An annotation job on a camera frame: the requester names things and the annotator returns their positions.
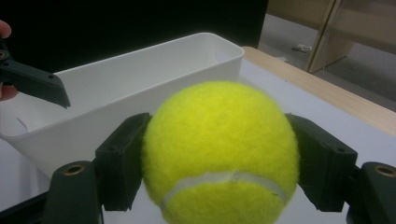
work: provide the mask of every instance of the fuzzy felt surface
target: fuzzy felt surface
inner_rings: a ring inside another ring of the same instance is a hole
[[[154,114],[144,136],[143,177],[159,206],[179,180],[218,172],[264,176],[289,200],[298,167],[297,142],[283,112],[262,91],[239,83],[204,82],[176,93]],[[255,183],[224,180],[181,190],[163,207],[163,216],[170,223],[271,223],[285,206],[279,202]],[[210,222],[225,216],[238,221]]]

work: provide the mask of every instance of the floor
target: floor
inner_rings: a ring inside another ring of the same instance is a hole
[[[266,15],[259,50],[303,69],[309,52],[292,49],[312,46],[317,31]],[[361,44],[342,60],[313,74],[396,112],[396,55]]]

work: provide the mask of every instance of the white table surface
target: white table surface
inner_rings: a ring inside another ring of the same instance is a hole
[[[358,151],[359,166],[366,161],[396,166],[396,137],[383,133],[247,60],[242,61],[240,81],[267,92],[285,113],[314,121]],[[37,171],[32,163],[6,142],[0,142],[0,211],[48,190],[49,184],[50,179]],[[298,188],[277,223],[346,223],[346,215],[347,206],[341,214],[317,211]],[[165,223],[160,210],[149,200],[144,188],[138,191],[131,211],[105,212],[104,217],[105,223]]]

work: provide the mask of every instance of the dark wall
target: dark wall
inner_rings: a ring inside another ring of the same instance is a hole
[[[0,20],[15,61],[58,72],[199,32],[257,47],[267,1],[6,1]]]

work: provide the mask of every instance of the table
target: table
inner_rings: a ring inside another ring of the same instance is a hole
[[[357,164],[379,161],[396,166],[396,114],[326,81],[283,63],[256,49],[244,48],[239,81],[272,96],[285,113],[311,119],[354,148]],[[1,210],[46,191],[50,179],[7,143],[0,143]],[[300,188],[285,209],[281,223],[346,223],[340,214],[318,212]],[[105,212],[105,223],[164,223],[160,210],[144,187],[138,191],[132,211]]]

